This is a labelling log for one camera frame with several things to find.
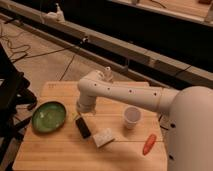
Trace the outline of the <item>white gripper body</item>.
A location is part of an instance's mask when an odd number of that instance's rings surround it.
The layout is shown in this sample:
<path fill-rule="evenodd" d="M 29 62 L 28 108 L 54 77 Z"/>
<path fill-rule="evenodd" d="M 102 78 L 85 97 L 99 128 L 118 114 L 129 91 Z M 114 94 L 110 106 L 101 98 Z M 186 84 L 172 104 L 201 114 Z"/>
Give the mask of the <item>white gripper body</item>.
<path fill-rule="evenodd" d="M 85 105 L 81 104 L 79 101 L 76 102 L 76 110 L 79 113 L 94 113 L 95 112 L 95 104 L 92 105 Z"/>

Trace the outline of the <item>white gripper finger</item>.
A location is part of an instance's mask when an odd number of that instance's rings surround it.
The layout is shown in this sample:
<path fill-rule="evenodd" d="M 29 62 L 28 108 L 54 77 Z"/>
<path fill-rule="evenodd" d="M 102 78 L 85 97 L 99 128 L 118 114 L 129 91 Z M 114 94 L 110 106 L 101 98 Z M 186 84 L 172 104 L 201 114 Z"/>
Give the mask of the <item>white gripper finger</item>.
<path fill-rule="evenodd" d="M 75 120 L 78 120 L 81 117 L 81 114 L 77 114 Z"/>

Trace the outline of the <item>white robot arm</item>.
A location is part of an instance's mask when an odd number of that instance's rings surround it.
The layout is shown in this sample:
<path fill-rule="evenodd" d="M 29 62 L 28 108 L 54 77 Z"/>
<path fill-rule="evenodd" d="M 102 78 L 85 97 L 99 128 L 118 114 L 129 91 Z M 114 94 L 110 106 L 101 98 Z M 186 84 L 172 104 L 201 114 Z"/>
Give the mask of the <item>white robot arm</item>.
<path fill-rule="evenodd" d="M 95 109 L 104 97 L 169 117 L 167 171 L 213 171 L 213 89 L 191 86 L 183 90 L 110 83 L 95 70 L 77 83 L 77 111 Z"/>

